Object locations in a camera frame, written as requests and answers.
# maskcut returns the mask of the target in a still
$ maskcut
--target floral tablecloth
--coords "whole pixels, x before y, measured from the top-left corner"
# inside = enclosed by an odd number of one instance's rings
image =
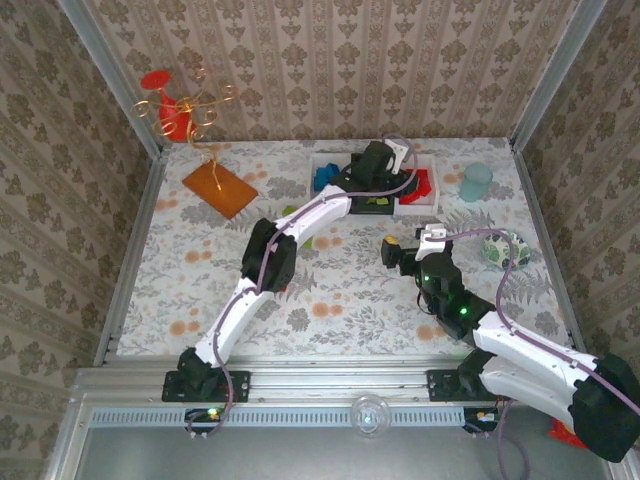
[[[441,188],[437,218],[450,231],[507,228],[531,246],[532,259],[512,275],[504,291],[509,316],[567,344],[547,266],[540,250],[512,154],[505,139],[416,139],[431,154]],[[314,152],[361,152],[367,140],[241,142],[220,144],[221,163],[259,192],[232,220],[182,185],[201,164],[186,145],[172,147],[146,239],[122,335],[119,355],[177,355],[212,325],[239,278],[251,229],[261,217],[276,219],[287,206],[309,199]],[[483,162],[494,172],[476,203],[458,197],[464,168]],[[465,355],[468,347],[446,337],[416,305],[412,278],[380,261],[383,237],[416,245],[415,229],[428,217],[348,216],[298,252],[286,292],[252,319],[233,355]],[[455,242],[454,261],[467,288],[494,301],[502,272],[484,260],[482,238]]]

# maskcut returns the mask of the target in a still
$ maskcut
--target patterned wallpaper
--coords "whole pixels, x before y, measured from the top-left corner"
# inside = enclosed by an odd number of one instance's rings
[[[131,85],[215,72],[242,95],[208,138],[263,140],[509,136],[578,0],[86,3]]]
[[[98,344],[148,157],[55,1],[0,7],[0,478],[36,479]]]
[[[608,2],[524,156],[588,347],[640,374],[640,1]]]

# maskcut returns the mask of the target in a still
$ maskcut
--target glass cup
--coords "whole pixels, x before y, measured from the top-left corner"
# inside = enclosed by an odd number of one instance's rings
[[[460,198],[465,202],[480,200],[493,180],[493,172],[482,163],[473,163],[464,169],[464,178],[460,184]]]

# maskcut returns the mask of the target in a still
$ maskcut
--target white box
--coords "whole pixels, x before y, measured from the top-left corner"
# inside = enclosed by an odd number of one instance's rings
[[[351,153],[314,153],[311,155],[311,179],[309,182],[309,198],[315,197],[319,192],[313,191],[313,177],[316,169],[326,167],[329,163],[335,163],[340,170],[351,163]],[[402,164],[403,170],[413,169],[413,157]],[[431,192],[426,197],[421,197],[411,205],[400,205],[400,200],[396,198],[394,215],[437,215],[438,203],[440,201],[440,187],[436,165],[433,155],[418,154],[418,170],[426,169],[431,183]]]

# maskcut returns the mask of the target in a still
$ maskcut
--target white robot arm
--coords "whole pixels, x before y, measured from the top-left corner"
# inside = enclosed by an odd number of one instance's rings
[[[470,396],[485,389],[519,400],[566,424],[600,457],[621,461],[640,435],[640,416],[605,383],[637,405],[640,384],[630,367],[615,355],[599,359],[558,345],[467,290],[442,224],[427,225],[419,238],[417,249],[403,250],[387,237],[382,261],[414,276],[428,312],[451,337],[475,348],[458,368]]]
[[[346,192],[340,187],[328,185],[306,205],[276,220],[275,228],[281,230],[280,235],[283,238],[293,239],[294,245],[303,245],[331,222],[346,216],[350,208],[351,199],[346,196]],[[273,291],[262,290],[258,293],[256,283],[249,277],[240,279],[231,300],[222,309],[213,326],[196,344],[196,354],[203,362],[210,363],[214,368],[219,366],[213,354],[213,337],[216,334],[218,335],[218,354],[222,361],[226,362],[249,320],[264,302],[273,298]]]

